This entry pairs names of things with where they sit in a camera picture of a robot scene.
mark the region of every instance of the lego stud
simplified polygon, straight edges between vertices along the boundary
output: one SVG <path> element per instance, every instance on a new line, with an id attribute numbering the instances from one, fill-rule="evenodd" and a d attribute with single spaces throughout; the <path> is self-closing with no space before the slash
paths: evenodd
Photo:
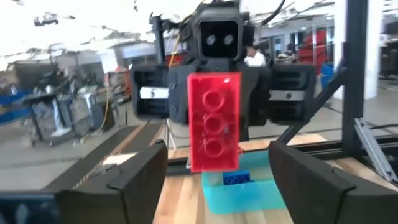
<path id="1" fill-rule="evenodd" d="M 203 127 L 208 134 L 219 134 L 224 130 L 224 122 L 220 116 L 210 114 L 205 117 Z"/>
<path id="2" fill-rule="evenodd" d="M 203 95 L 203 105 L 209 111 L 218 111 L 224 105 L 224 101 L 224 94 L 218 90 L 210 90 Z"/>
<path id="3" fill-rule="evenodd" d="M 209 139 L 205 143 L 205 154 L 211 158 L 217 158 L 224 151 L 223 144 L 217 139 Z"/>

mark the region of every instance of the workshop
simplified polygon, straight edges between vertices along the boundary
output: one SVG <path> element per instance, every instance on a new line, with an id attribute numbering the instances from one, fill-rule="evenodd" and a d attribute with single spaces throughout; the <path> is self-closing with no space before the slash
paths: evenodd
<path id="1" fill-rule="evenodd" d="M 398 1 L 2 0 L 0 21 L 0 224 L 398 223 Z"/>

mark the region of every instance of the white shirt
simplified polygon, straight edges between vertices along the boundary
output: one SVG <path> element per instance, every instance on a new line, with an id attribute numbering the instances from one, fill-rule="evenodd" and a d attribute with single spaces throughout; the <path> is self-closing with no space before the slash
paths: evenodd
<path id="1" fill-rule="evenodd" d="M 260 52 L 256 52 L 254 57 L 246 57 L 244 59 L 244 62 L 249 65 L 249 66 L 266 66 L 267 62 L 266 62 L 266 57 L 260 53 Z"/>

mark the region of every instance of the transparent blue container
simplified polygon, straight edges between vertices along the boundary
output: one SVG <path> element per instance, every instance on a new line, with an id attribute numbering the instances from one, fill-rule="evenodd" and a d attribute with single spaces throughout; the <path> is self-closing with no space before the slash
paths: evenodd
<path id="1" fill-rule="evenodd" d="M 224 185 L 222 173 L 202 173 L 203 193 L 211 212 L 229 214 L 286 208 L 272 177 L 268 151 L 241 154 L 239 170 L 248 170 L 252 182 Z"/>

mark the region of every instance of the wooden surface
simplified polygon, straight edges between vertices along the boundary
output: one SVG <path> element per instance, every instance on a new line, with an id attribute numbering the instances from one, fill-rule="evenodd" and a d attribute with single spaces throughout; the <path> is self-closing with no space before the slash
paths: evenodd
<path id="1" fill-rule="evenodd" d="M 242 142 L 244 150 L 267 147 L 271 139 Z M 318 134 L 296 136 L 289 144 L 325 141 Z M 169 158 L 187 157 L 189 149 L 169 151 Z M 355 159 L 338 159 L 327 163 L 385 187 L 396 188 Z M 264 210 L 214 215 L 207 208 L 201 189 L 201 175 L 166 177 L 154 224 L 293 224 L 287 210 Z"/>

